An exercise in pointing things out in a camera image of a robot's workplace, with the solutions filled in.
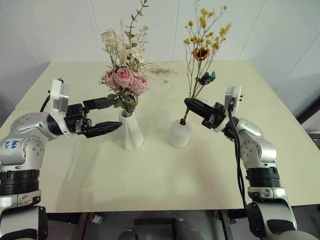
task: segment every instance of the white table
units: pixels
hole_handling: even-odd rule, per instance
[[[190,143],[179,149],[169,145],[170,125],[185,112],[188,80],[184,62],[166,67],[179,74],[165,77],[168,83],[150,79],[136,108],[145,138],[140,149],[124,150],[119,131],[90,139],[60,136],[47,143],[40,188],[49,213],[242,208],[234,146],[221,132],[208,130],[190,113]],[[14,119],[39,111],[52,79],[70,84],[69,104],[107,95],[108,88],[98,83],[104,69],[103,62],[52,62],[4,123],[0,139]],[[320,151],[257,70],[250,62],[215,62],[212,70],[217,78],[200,98],[210,105],[224,103],[227,87],[241,84],[236,116],[258,125],[276,147],[290,203],[320,203]],[[118,108],[109,108],[89,116],[95,124],[117,121],[118,114]]]

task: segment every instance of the white vase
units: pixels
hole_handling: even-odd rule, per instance
[[[119,131],[123,147],[127,150],[138,149],[144,141],[144,136],[141,133],[135,113],[133,112],[131,116],[126,117],[123,110],[119,114],[119,121],[122,122]]]
[[[176,148],[187,146],[191,138],[192,127],[186,121],[185,125],[180,124],[181,120],[176,120],[170,127],[169,142]]]

